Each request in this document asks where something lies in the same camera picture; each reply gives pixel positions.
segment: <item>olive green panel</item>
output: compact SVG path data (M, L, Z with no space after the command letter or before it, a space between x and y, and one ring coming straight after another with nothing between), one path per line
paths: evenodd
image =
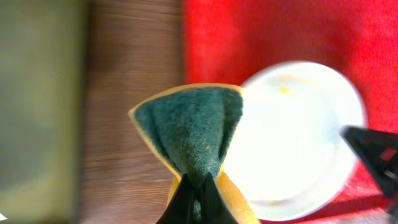
M10 223L74 216L87 10L0 0L0 213Z

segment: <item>green surface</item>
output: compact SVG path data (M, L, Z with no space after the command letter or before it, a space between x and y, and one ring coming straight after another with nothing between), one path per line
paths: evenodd
M182 176L201 185L218 175L242 115L240 92L206 87L182 90L148 101L133 116L155 150ZM200 204L195 202L195 218Z
M70 221L76 205L86 3L0 1L0 213Z

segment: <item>red mat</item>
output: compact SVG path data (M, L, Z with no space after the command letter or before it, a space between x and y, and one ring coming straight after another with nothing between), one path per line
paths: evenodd
M370 128L398 133L396 0L190 0L185 4L188 83L240 85L272 64L310 60L339 70L356 85ZM325 208L279 223L380 212L387 204L360 165L344 191Z

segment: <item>round plate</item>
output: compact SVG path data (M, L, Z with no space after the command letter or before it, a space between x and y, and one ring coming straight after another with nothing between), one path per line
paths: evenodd
M319 210L356 164L340 131L365 126L358 92L337 71L302 61L267 68L243 87L243 116L224 171L260 219L292 220Z

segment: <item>wooden floor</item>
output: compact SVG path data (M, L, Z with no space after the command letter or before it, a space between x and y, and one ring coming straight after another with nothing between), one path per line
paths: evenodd
M183 83L180 2L94 1L80 223L155 223L165 209L172 175L146 148L127 112Z

